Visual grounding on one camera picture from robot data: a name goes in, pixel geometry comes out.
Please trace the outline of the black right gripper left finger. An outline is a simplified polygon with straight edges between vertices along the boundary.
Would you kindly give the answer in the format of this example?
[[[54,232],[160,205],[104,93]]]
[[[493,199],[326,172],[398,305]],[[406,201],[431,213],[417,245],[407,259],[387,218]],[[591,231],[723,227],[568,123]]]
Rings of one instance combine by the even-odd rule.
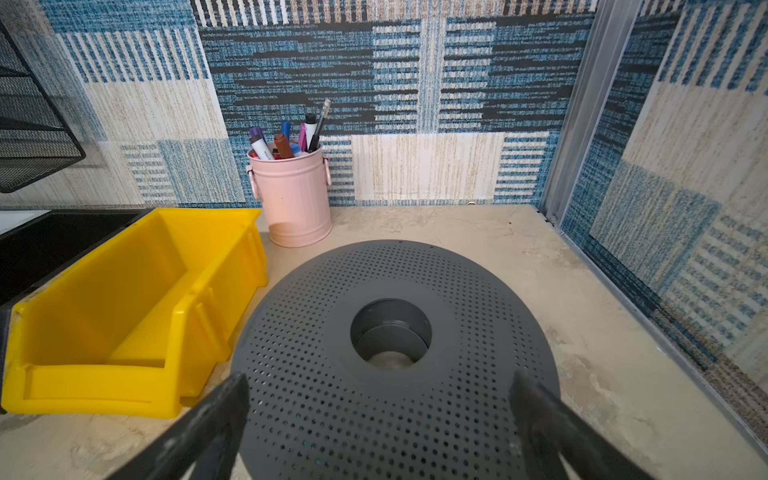
[[[228,479],[249,412],[242,373],[229,376],[112,479]]]

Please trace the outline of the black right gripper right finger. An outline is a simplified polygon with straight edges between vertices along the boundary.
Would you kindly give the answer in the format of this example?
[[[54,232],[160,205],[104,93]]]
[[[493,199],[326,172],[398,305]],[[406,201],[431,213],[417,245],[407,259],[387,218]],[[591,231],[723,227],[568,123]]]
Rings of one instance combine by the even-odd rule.
[[[525,470],[531,479],[649,479],[559,398],[523,370],[514,373],[509,403]]]

